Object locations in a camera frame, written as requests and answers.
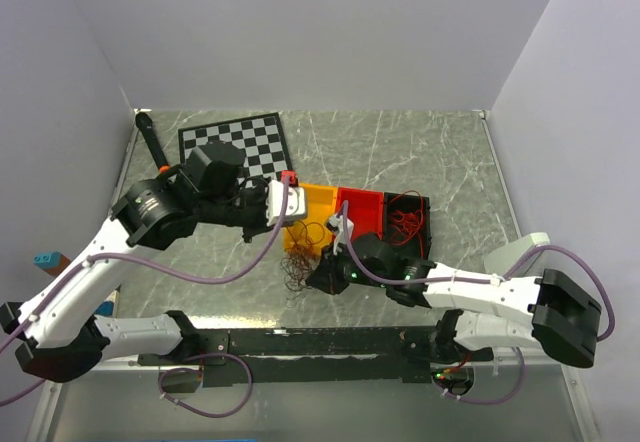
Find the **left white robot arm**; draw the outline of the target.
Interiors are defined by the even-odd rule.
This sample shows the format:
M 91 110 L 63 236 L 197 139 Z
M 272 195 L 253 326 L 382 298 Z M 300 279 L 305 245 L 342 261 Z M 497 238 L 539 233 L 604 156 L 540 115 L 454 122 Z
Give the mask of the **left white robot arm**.
M 238 227 L 245 241 L 268 230 L 270 178 L 250 176 L 245 153 L 230 143 L 194 149 L 186 162 L 134 183 L 113 205 L 88 246 L 54 281 L 27 302 L 1 307 L 1 327 L 21 343 L 21 369 L 53 382 L 72 381 L 99 362 L 154 354 L 184 364 L 203 347 L 181 311 L 138 319 L 99 316 L 96 309 L 125 282 L 134 265 L 198 224 Z

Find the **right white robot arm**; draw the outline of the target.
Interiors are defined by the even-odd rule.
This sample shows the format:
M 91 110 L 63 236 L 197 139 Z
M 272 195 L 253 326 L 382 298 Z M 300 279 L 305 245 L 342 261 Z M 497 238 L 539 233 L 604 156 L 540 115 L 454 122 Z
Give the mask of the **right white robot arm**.
M 307 286 L 330 295 L 351 284 L 384 289 L 405 307 L 442 309 L 432 346 L 452 363 L 485 348 L 533 348 L 577 368 L 595 361 L 601 305 L 568 275 L 507 278 L 411 257 L 374 233 L 321 252 Z

